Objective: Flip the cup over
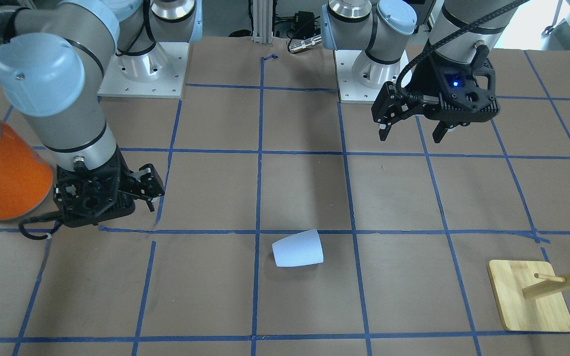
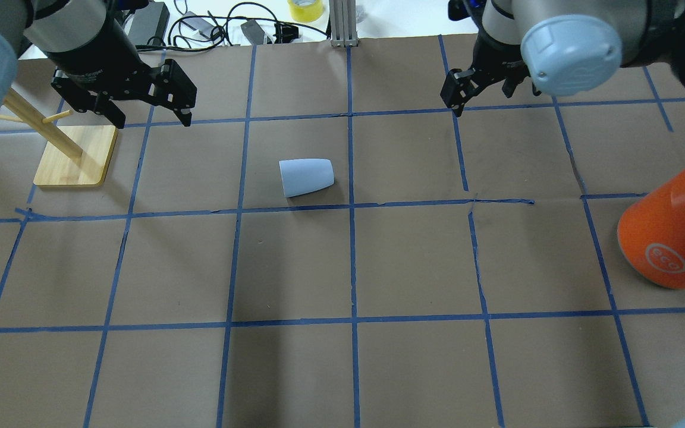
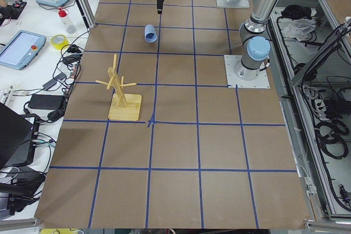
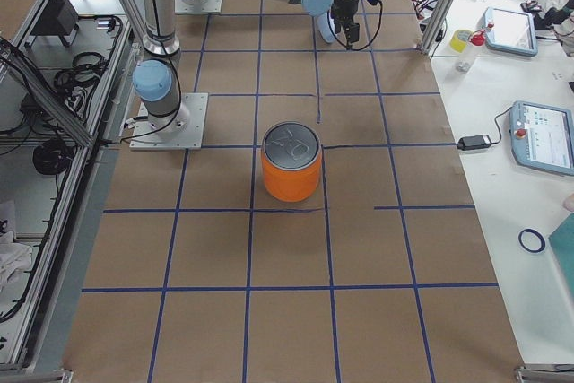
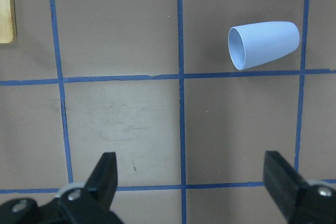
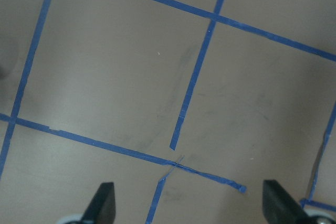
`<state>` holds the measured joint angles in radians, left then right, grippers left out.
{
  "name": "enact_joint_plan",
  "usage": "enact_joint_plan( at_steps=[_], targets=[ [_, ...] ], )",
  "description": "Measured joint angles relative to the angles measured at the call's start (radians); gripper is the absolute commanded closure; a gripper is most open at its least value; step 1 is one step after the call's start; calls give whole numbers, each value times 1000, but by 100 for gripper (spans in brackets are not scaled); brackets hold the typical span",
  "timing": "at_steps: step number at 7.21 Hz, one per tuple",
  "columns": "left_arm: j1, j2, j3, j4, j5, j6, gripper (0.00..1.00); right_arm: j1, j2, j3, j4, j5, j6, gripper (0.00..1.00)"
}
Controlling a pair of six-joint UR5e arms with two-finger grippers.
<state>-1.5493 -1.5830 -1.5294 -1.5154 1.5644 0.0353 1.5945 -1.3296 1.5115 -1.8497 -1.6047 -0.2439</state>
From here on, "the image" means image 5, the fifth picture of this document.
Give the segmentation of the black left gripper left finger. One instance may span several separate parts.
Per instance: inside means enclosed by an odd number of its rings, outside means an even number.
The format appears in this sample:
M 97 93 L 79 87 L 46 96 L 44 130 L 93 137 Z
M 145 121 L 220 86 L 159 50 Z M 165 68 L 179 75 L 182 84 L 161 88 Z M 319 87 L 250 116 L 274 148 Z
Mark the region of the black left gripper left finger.
M 103 153 L 84 184 L 61 188 L 48 203 L 15 198 L 1 204 L 1 223 L 123 223 L 110 210 L 117 185 L 116 154 Z

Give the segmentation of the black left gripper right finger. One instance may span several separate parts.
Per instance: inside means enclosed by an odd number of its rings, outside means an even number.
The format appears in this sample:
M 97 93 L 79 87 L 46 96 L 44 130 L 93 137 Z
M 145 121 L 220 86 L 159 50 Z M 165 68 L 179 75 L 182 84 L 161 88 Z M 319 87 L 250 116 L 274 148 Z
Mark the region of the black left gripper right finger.
M 277 151 L 264 154 L 263 183 L 287 223 L 335 223 L 335 188 L 304 179 Z

